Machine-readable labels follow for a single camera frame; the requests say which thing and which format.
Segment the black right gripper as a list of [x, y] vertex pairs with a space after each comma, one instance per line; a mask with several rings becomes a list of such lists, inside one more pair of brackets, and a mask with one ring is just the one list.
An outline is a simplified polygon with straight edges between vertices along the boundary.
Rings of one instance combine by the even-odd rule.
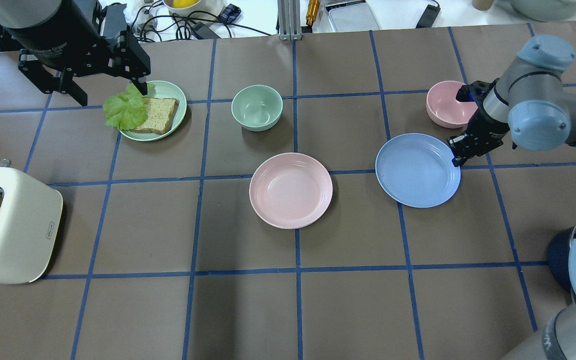
[[498, 80], [485, 82], [476, 80], [471, 84], [462, 85], [455, 94], [455, 100], [460, 103], [474, 103], [476, 110], [470, 117], [465, 130], [459, 136], [446, 139], [453, 158], [454, 167], [462, 167], [473, 157], [482, 157], [503, 145], [503, 137], [509, 132], [509, 125], [489, 115], [484, 107], [484, 100], [492, 95], [494, 100], [495, 86]]

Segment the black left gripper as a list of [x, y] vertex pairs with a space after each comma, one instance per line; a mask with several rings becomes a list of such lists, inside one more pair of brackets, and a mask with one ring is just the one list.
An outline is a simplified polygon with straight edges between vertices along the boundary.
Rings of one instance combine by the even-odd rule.
[[44, 94], [59, 92], [85, 107], [87, 92], [74, 78], [110, 75], [149, 94], [151, 60], [125, 18], [115, 23], [96, 0], [5, 0], [3, 27], [22, 46], [18, 70]]

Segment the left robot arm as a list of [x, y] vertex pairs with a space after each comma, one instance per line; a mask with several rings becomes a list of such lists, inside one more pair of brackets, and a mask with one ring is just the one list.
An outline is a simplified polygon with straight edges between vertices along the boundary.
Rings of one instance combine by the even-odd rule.
[[0, 0], [0, 25], [22, 46], [18, 70], [45, 94], [86, 106], [77, 77], [110, 75], [148, 94], [151, 60], [128, 25], [123, 3], [98, 0]]

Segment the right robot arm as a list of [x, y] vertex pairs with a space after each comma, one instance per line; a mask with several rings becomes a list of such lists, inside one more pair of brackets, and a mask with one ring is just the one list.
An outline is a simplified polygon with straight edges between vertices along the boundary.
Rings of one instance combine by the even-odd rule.
[[[563, 89], [562, 74], [574, 62], [574, 48], [550, 34], [530, 38], [503, 75], [491, 83], [463, 85], [455, 98], [477, 105], [466, 129], [447, 144], [455, 167], [503, 145], [510, 133], [514, 147], [549, 151], [576, 147], [576, 95]], [[505, 354], [505, 360], [576, 360], [576, 226], [567, 244], [571, 304]]]

